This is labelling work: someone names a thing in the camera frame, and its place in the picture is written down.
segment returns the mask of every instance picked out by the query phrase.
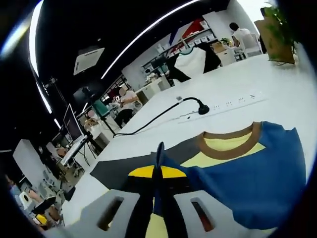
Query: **gray fabric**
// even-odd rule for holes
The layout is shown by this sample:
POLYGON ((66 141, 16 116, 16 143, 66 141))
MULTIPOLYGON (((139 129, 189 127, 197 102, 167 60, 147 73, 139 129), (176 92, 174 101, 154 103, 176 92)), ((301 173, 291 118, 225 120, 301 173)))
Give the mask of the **gray fabric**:
MULTIPOLYGON (((199 153, 196 137, 185 140, 166 150, 166 154, 182 164, 199 153)), ((136 168, 153 165, 155 153, 128 159, 100 161, 90 173, 109 189, 121 189, 129 173, 136 168)))

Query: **ceiling light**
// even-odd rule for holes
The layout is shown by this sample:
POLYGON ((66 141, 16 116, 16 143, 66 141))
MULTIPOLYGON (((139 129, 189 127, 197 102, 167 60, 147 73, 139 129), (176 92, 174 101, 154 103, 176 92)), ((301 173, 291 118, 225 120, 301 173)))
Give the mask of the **ceiling light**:
POLYGON ((155 25, 159 24, 159 22, 161 22, 163 19, 167 18, 168 16, 172 15, 173 13, 177 12, 178 10, 189 6, 197 1, 200 0, 192 0, 189 1, 188 3, 185 3, 177 8, 175 8, 174 10, 170 11, 169 13, 165 14, 164 16, 162 16, 161 18, 159 18, 158 20, 156 20, 155 22, 153 22, 150 26, 148 26, 144 31, 142 31, 136 38, 134 38, 133 41, 131 41, 128 46, 126 48, 124 48, 124 50, 117 56, 117 58, 115 58, 115 60, 111 63, 111 65, 107 68, 107 70, 105 71, 105 73, 103 74, 103 76, 101 77, 101 79, 103 79, 105 77, 105 75, 109 72, 109 70, 113 67, 113 65, 118 61, 118 59, 141 37, 143 36, 147 31, 149 31, 151 28, 153 28, 155 25))
POLYGON ((88 105, 88 103, 85 104, 85 106, 83 108, 83 111, 81 113, 84 113, 84 111, 86 110, 87 105, 88 105))
MULTIPOLYGON (((36 73, 37 77, 39 77, 39 71, 38 66, 36 62, 36 48, 35 48, 35 42, 36 42, 36 28, 38 25, 39 17, 41 8, 43 5, 43 0, 40 1, 34 8, 31 18, 31 25, 30 25, 30 35, 29 35, 29 53, 30 53, 30 62, 31 66, 34 69, 34 72, 36 73)), ((45 104, 45 107, 47 108, 49 114, 52 113, 51 107, 49 102, 47 101, 46 97, 44 96, 38 82, 36 82, 36 86, 40 92, 41 98, 45 104)))
POLYGON ((30 26, 30 38, 29 38, 30 61, 37 76, 39 76, 39 72, 38 72, 38 65, 36 62, 35 36, 36 36, 36 28, 38 26, 38 21, 39 21, 42 5, 43 5, 43 0, 40 1, 33 10, 31 26, 30 26))
POLYGON ((60 124, 58 123, 58 121, 57 121, 56 119, 54 119, 54 121, 55 121, 56 125, 58 126, 58 128, 61 129, 61 126, 60 126, 60 124))

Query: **person in white shirt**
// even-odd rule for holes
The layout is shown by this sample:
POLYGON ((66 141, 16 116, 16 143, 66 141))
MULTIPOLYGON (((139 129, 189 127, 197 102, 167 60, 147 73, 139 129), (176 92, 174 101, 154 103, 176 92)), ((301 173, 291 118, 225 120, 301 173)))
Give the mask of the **person in white shirt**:
POLYGON ((119 94, 121 96, 121 111, 118 113, 114 120, 118 124, 118 126, 121 127, 123 122, 127 124, 128 121, 130 121, 130 119, 132 118, 134 102, 138 101, 139 98, 135 92, 131 90, 126 91, 124 88, 119 89, 119 94))
POLYGON ((230 23, 229 27, 233 31, 232 39, 236 47, 240 46, 242 39, 245 37, 249 37, 249 40, 253 41, 251 32, 248 29, 239 28, 238 24, 235 22, 230 23))

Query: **brown paper bag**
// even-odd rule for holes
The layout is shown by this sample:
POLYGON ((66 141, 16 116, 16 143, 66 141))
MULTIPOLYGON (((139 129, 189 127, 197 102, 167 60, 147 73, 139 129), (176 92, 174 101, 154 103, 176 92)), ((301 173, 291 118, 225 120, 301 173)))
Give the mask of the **brown paper bag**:
POLYGON ((270 61, 295 63, 291 45, 285 44, 277 36, 281 32, 272 32, 272 28, 275 30, 279 28, 279 22, 266 17, 264 20, 256 21, 254 24, 260 32, 270 61))

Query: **desk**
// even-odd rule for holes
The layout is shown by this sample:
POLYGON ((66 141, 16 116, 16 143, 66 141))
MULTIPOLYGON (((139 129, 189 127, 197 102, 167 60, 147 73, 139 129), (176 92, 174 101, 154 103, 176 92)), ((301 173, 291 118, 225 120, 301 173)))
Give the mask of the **desk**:
MULTIPOLYGON (((191 122, 178 123, 177 119, 170 120, 198 109, 196 102, 184 102, 153 122, 147 130, 133 136, 113 139, 98 156, 97 161, 141 156, 156 151, 161 141, 164 141, 165 148, 169 148, 202 131, 233 132, 249 126, 253 121, 266 120, 281 124, 285 129, 297 128, 308 176, 317 145, 316 81, 298 67, 288 64, 273 66, 267 60, 267 55, 255 56, 159 92, 141 108, 121 132, 132 132, 140 128, 176 103, 177 96, 197 97, 210 108, 216 103, 226 102, 250 90, 262 91, 268 100, 211 117, 206 115, 191 122)), ((75 222, 83 207, 107 191, 107 188, 89 175, 93 167, 86 171, 76 185, 72 200, 63 204, 65 225, 75 222)))
POLYGON ((150 100, 155 94, 168 88, 170 88, 170 84, 168 83, 166 77, 162 76, 154 80, 153 82, 145 85, 144 87, 140 88, 135 93, 139 93, 142 91, 144 95, 147 97, 147 99, 150 100))

